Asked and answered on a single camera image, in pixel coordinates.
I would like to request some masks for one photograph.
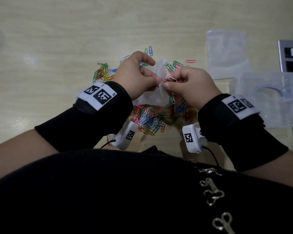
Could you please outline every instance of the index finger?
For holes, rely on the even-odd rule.
[[[174,77],[176,80],[179,79],[189,79],[189,74],[193,72],[193,70],[195,70],[195,68],[192,67],[184,67],[184,68],[180,68],[179,70],[173,72],[171,75],[172,77]]]
[[[136,61],[138,64],[144,62],[152,66],[155,65],[155,60],[153,58],[140,51],[136,51],[133,54],[131,54],[129,59]]]

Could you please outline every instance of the red paper clip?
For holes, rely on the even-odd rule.
[[[196,60],[186,60],[186,63],[196,63]]]

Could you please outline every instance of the black sleeve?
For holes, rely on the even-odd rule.
[[[108,134],[117,134],[133,110],[130,96],[118,83],[106,82],[117,95],[99,111],[78,99],[72,108],[35,127],[56,150],[91,149]]]
[[[228,96],[230,95],[221,94],[206,103],[198,113],[198,121],[204,136],[223,147],[237,171],[264,165],[289,150],[265,130],[264,121],[258,114],[222,129],[221,125],[225,123],[222,119],[228,118],[227,107],[224,105],[223,109],[218,109],[216,113],[220,116],[217,117],[212,110]]]

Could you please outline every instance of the blue paper clip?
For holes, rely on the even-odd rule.
[[[152,50],[152,47],[151,46],[149,46],[149,55],[150,56],[153,56],[153,50]]]

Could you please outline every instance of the black cable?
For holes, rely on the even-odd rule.
[[[102,149],[104,146],[106,146],[107,144],[109,144],[110,142],[115,142],[115,139],[112,139],[111,141],[107,142],[105,145],[103,145],[100,149]]]
[[[212,152],[209,148],[207,148],[207,147],[205,147],[205,146],[202,146],[202,148],[207,149],[207,150],[213,155],[213,157],[214,157],[214,159],[215,159],[215,162],[216,162],[217,166],[219,166],[219,163],[218,163],[218,161],[217,161],[215,155],[213,154],[213,152]]]

